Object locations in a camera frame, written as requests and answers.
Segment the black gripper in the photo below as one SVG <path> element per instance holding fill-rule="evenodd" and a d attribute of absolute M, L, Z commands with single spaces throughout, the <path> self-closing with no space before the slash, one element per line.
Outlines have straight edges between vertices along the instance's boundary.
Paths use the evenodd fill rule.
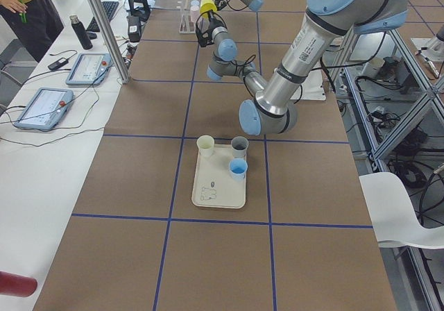
<path fill-rule="evenodd" d="M 205 15 L 207 16 L 208 26 L 205 31 L 202 31 Z M 195 32 L 200 47 L 213 45 L 215 44 L 216 36 L 225 32 L 225 21 L 222 16 L 216 12 L 204 12 L 197 19 Z"/>

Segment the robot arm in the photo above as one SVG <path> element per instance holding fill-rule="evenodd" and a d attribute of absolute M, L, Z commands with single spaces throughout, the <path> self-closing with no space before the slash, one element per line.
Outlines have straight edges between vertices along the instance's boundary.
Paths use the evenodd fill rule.
<path fill-rule="evenodd" d="M 236 60 L 237 47 L 227 28 L 214 18 L 224 8 L 226 0 L 213 0 L 209 15 L 209 44 L 215 44 L 207 75 L 219 80 L 223 76 L 237 76 L 252 99 L 239 108 L 239 123 L 248 135 L 278 134 L 289 131 L 296 124 L 296 107 L 291 98 L 302 87 L 306 77 L 321 59 L 332 41 L 350 29 L 356 34 L 393 30 L 407 18 L 408 0 L 307 0 L 305 17 L 295 40 L 266 81 L 251 63 Z M 240 0 L 257 12 L 264 0 Z"/>
<path fill-rule="evenodd" d="M 207 28 L 202 31 L 202 24 L 195 24 L 198 45 L 202 48 L 213 46 L 212 59 L 207 67 L 207 76 L 219 81 L 224 76 L 240 78 L 252 97 L 265 89 L 267 81 L 258 72 L 251 55 L 247 60 L 237 60 L 238 48 L 228 32 L 222 16 L 213 10 L 203 12 L 198 20 L 207 18 Z"/>

